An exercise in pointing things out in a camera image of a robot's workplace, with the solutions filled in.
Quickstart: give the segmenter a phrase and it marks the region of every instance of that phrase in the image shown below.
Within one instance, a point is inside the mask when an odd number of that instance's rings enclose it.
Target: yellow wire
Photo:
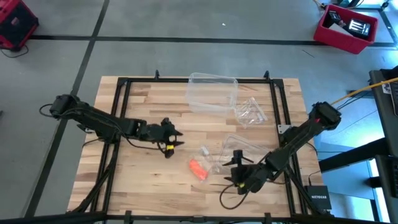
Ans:
[[[398,81],[398,77],[397,77],[397,78],[392,78],[392,79],[387,80],[387,81],[379,82],[379,83],[376,83],[376,84],[373,84],[373,85],[369,85],[369,86],[364,87],[364,88],[362,88],[362,89],[360,89],[360,90],[356,90],[356,91],[354,91],[354,92],[352,92],[352,93],[350,93],[350,94],[348,94],[348,95],[346,95],[346,96],[344,96],[344,97],[341,97],[340,99],[338,99],[338,100],[332,102],[331,105],[334,105],[334,104],[340,102],[341,100],[343,100],[343,99],[345,99],[345,98],[348,98],[348,97],[350,97],[350,96],[353,96],[353,95],[355,95],[355,94],[357,94],[357,93],[360,93],[360,92],[362,92],[362,91],[364,91],[364,90],[368,90],[368,89],[370,89],[370,88],[374,88],[374,87],[381,86],[381,85],[386,84],[386,83],[391,83],[391,82],[396,82],[396,81]]]
[[[314,1],[318,6],[321,5],[321,3],[318,0],[312,0],[312,1]]]

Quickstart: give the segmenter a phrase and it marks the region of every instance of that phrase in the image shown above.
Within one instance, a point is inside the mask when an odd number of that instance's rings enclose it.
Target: red toolbox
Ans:
[[[326,15],[328,14],[329,10],[336,11],[340,15],[341,19],[345,22],[348,22],[351,19],[358,19],[363,22],[369,23],[371,26],[370,26],[368,39],[367,40],[360,39],[324,27],[323,23],[325,21]],[[352,10],[330,4],[327,5],[325,13],[322,16],[321,20],[319,21],[313,39],[322,42],[324,44],[337,47],[341,50],[346,50],[353,54],[359,54],[365,47],[374,43],[374,39],[376,37],[376,31],[377,31],[376,18],[371,16],[365,16],[358,12],[354,12]]]
[[[0,0],[0,49],[19,51],[38,25],[21,0]]]

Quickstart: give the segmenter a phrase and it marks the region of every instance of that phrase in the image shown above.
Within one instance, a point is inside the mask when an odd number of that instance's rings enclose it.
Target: clear plastic bag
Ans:
[[[267,120],[266,115],[254,97],[250,97],[250,99],[235,108],[235,117],[244,128],[254,124],[262,124]]]
[[[260,147],[251,144],[249,140],[237,136],[235,134],[229,134],[223,142],[223,149],[220,152],[220,156],[217,160],[220,175],[231,175],[231,168],[236,166],[222,166],[227,162],[231,162],[233,158],[234,150],[242,150],[243,156],[253,162],[249,162],[245,159],[242,160],[242,164],[256,164],[258,163],[270,150],[265,147]]]
[[[206,146],[201,146],[197,153],[192,154],[189,169],[201,182],[205,181],[209,175],[220,171]]]

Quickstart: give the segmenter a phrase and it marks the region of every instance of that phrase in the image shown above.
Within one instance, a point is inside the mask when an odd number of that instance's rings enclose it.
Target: wooden table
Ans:
[[[96,108],[110,113],[117,80],[118,77],[102,77],[95,100]],[[299,81],[286,78],[284,83],[290,118],[294,125],[300,125],[307,120],[307,114]],[[236,134],[250,143],[268,148],[263,155],[278,146],[269,85],[239,84],[238,103],[253,96],[268,118],[265,124],[247,129],[236,121],[233,113],[227,118],[192,113],[185,100],[186,86],[186,83],[132,84],[126,117],[145,119],[148,123],[160,123],[164,117],[169,117],[176,129],[184,134],[180,140],[185,144],[177,147],[170,159],[165,159],[159,151],[137,149],[122,140],[108,214],[124,215],[126,210],[131,210],[134,215],[150,216],[263,217],[264,212],[269,212],[272,217],[289,217],[285,185],[266,183],[258,193],[249,194],[240,207],[227,210],[218,199],[221,190],[230,184],[223,179],[224,176],[211,175],[206,182],[200,183],[188,168],[190,155],[197,152],[201,145],[207,145],[212,155],[218,155],[228,134]],[[279,111],[283,111],[279,94],[277,98]],[[120,113],[122,100],[123,94],[116,114]],[[95,138],[95,134],[88,134],[86,141]],[[135,143],[154,146],[146,142]],[[69,210],[77,207],[94,186],[102,149],[102,142],[93,142],[83,148]],[[306,184],[308,175],[319,170],[317,155],[310,146],[305,145],[298,152],[298,160],[303,183]],[[283,175],[277,181],[283,182]],[[311,181],[315,185],[323,184],[320,173],[312,175]],[[295,187],[293,193],[296,211],[300,212]],[[103,194],[104,190],[100,193],[99,209],[102,208]],[[230,189],[223,195],[227,206],[235,205],[240,199],[236,189]]]

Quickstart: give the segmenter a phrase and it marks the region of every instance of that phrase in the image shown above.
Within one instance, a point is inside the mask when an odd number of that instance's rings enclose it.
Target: clear plastic container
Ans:
[[[238,81],[235,78],[193,73],[185,95],[195,113],[227,116],[236,106]]]
[[[254,124],[262,124],[267,120],[267,116],[257,104],[254,97],[250,97],[250,99],[241,105],[236,106],[235,117],[244,128]]]
[[[250,159],[249,162],[245,159],[242,160],[242,164],[256,164],[258,163],[270,150],[264,147],[256,146],[245,138],[240,136],[229,134],[223,142],[223,149],[221,150],[220,157],[217,160],[217,164],[221,175],[231,175],[231,168],[236,165],[222,166],[223,164],[230,162],[233,158],[234,150],[242,150],[243,156]]]

